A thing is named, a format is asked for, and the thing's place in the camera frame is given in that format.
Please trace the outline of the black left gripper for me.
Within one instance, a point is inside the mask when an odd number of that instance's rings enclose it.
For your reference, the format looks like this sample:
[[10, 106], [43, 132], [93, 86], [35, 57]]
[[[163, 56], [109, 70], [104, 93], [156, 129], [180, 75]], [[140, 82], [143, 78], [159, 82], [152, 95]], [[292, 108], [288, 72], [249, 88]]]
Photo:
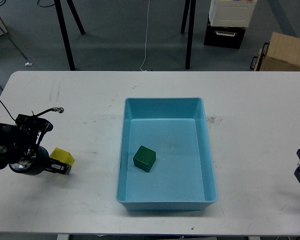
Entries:
[[37, 152], [30, 158], [22, 158], [17, 163], [9, 163], [9, 168], [18, 174], [35, 176], [43, 171], [50, 173], [57, 173], [61, 175], [69, 175], [71, 171], [71, 165], [51, 159], [48, 151], [39, 146]]

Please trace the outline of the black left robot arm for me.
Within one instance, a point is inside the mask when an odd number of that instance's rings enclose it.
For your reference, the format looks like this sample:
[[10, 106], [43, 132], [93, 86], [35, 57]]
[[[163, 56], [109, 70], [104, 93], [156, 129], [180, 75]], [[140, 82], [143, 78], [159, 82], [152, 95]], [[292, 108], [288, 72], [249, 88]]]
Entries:
[[19, 114], [14, 125], [0, 123], [0, 170], [9, 167], [18, 174], [35, 176], [43, 171], [68, 175], [74, 163], [72, 155], [60, 148], [51, 154], [40, 146], [44, 135], [53, 129], [40, 116], [48, 112], [62, 114], [62, 107], [52, 107], [38, 114]]

